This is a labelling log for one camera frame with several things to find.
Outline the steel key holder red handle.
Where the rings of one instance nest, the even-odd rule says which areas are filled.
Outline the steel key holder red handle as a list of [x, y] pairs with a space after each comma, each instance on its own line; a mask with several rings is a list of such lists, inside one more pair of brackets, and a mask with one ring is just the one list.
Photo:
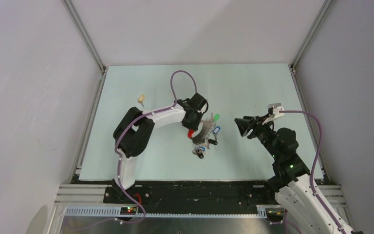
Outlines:
[[208, 135], [215, 127], [215, 121], [202, 120], [197, 131], [189, 130], [187, 137], [192, 140], [194, 145], [200, 145], [208, 139]]

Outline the black key tag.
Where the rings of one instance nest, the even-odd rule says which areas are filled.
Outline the black key tag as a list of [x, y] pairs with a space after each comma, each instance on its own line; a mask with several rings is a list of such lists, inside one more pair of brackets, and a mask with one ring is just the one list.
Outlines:
[[213, 140], [213, 139], [208, 139], [207, 142], [209, 144], [212, 144], [212, 145], [217, 145], [218, 144], [218, 142], [216, 140]]

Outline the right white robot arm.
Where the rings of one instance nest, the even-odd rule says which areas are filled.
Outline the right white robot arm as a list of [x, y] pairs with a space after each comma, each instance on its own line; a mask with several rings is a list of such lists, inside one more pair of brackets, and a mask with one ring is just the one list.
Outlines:
[[336, 212], [311, 179], [311, 172], [297, 154], [296, 132], [272, 130], [263, 117], [236, 118], [240, 135], [258, 139], [274, 159], [274, 176], [264, 184], [263, 197], [279, 203], [296, 220], [304, 234], [354, 234], [356, 231]]

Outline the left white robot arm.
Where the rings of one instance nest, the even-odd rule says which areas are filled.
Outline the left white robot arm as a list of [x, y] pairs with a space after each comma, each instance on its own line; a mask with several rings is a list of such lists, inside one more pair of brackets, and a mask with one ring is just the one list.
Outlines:
[[146, 149], [152, 131], [157, 128], [181, 123], [190, 132], [199, 130], [203, 115], [208, 110], [208, 101], [195, 93], [192, 98], [178, 99], [171, 106], [142, 112], [130, 108], [113, 133], [114, 150], [118, 154], [117, 175], [114, 180], [119, 186], [115, 196], [123, 203], [134, 198], [135, 169], [137, 157]]

